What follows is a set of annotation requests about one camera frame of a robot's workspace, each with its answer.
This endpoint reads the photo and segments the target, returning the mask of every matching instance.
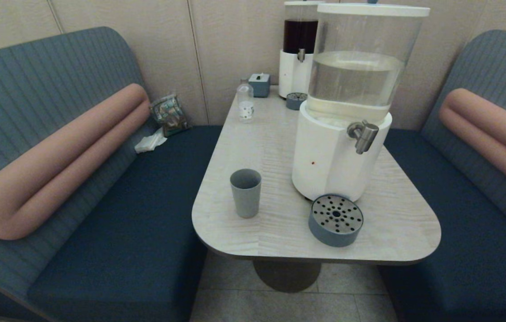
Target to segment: cup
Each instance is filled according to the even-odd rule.
[[[231,191],[241,218],[251,218],[259,212],[261,196],[261,174],[253,169],[235,171],[231,177]]]

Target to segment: gray drip tray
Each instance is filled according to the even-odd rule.
[[[350,245],[364,223],[360,208],[344,196],[319,196],[311,207],[308,226],[312,234],[329,246]]]

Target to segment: pink bolster pillow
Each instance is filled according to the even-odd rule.
[[[451,132],[506,175],[506,110],[459,88],[447,95],[439,118]]]
[[[145,90],[130,84],[0,170],[0,239],[39,228],[149,117]]]

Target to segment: gray tissue box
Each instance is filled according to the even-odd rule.
[[[253,74],[249,78],[249,85],[253,87],[253,97],[267,97],[271,86],[271,75]]]

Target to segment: white wooden table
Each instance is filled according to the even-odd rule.
[[[249,124],[239,122],[233,101],[192,211],[194,228],[210,250],[254,261],[406,265],[436,249],[438,219],[386,148],[356,202],[365,218],[356,241],[347,247],[318,241],[308,228],[311,202],[291,180],[297,118],[276,86],[268,98],[255,99]],[[237,216],[229,183],[243,168],[262,177],[259,213],[251,219]]]

